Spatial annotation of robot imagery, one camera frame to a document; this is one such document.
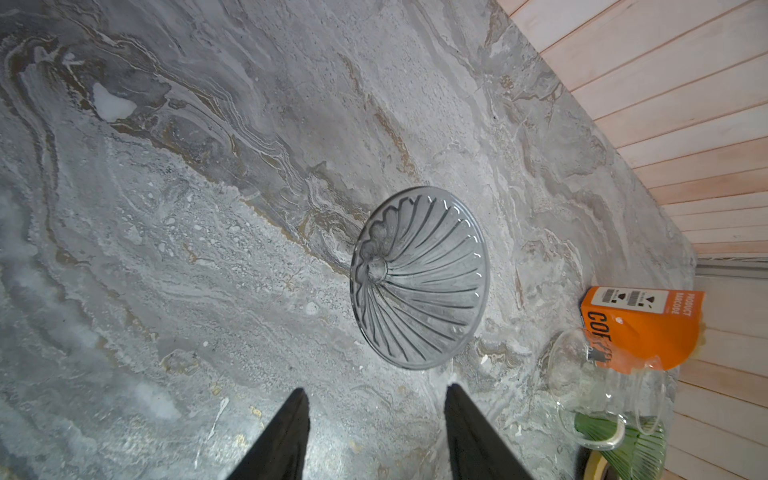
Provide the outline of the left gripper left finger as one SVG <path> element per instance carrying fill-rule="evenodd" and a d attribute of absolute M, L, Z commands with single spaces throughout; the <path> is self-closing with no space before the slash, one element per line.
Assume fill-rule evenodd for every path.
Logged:
<path fill-rule="evenodd" d="M 309 398 L 296 388 L 227 479 L 300 480 L 310 425 Z"/>

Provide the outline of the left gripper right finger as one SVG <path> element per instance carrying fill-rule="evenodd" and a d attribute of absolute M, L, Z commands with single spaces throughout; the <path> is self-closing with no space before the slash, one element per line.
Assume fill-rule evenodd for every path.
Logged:
<path fill-rule="evenodd" d="M 458 384 L 447 388 L 444 415 L 453 479 L 532 479 Z"/>

